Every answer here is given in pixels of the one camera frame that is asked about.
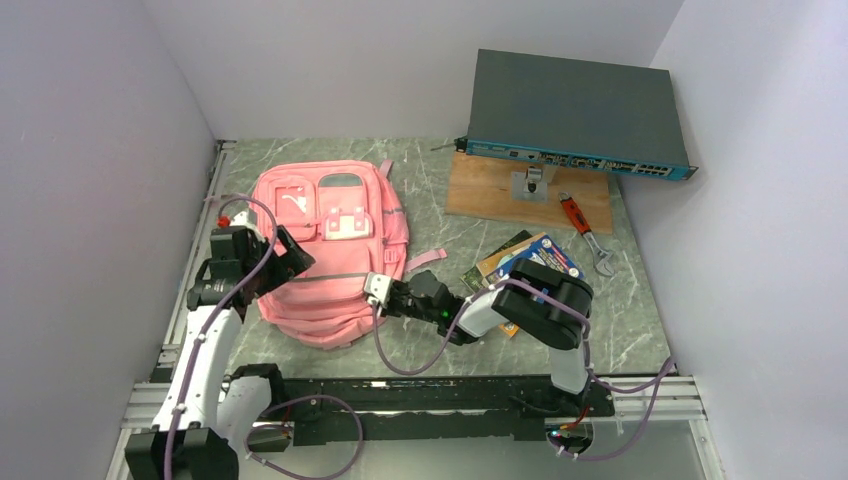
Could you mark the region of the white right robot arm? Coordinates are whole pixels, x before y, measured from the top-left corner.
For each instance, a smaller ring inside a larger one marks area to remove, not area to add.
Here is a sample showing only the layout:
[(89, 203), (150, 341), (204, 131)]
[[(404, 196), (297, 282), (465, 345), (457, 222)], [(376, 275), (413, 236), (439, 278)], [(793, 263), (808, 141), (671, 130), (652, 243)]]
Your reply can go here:
[(386, 316), (428, 322), (443, 345), (471, 344), (511, 323), (549, 349), (555, 409), (574, 415), (589, 402), (586, 344), (594, 291), (582, 279), (519, 259), (504, 278), (470, 297), (451, 293), (430, 271), (407, 282), (370, 273), (364, 294), (375, 324)]

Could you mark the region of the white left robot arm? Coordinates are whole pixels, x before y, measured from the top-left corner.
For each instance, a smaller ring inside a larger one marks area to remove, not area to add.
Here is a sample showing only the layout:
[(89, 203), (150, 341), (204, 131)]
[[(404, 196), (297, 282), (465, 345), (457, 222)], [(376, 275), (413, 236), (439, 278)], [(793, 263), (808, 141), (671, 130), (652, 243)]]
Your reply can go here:
[(150, 427), (124, 450), (134, 479), (236, 479), (254, 421), (287, 406), (278, 367), (240, 367), (228, 382), (230, 353), (248, 306), (308, 270), (315, 260), (282, 226), (268, 237), (248, 225), (217, 228), (186, 295), (183, 347)]

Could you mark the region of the pink student backpack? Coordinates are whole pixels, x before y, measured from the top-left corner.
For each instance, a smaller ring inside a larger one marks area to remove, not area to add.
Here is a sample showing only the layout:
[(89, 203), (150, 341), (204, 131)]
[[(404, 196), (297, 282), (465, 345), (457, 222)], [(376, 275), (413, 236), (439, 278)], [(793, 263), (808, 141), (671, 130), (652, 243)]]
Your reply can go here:
[(314, 348), (346, 347), (367, 334), (372, 308), (364, 286), (370, 273), (401, 279), (405, 273), (446, 258), (444, 249), (407, 256), (405, 210), (389, 174), (392, 161), (302, 162), (263, 172), (253, 198), (258, 230), (284, 227), (315, 263), (305, 273), (258, 300), (263, 319), (283, 334)]

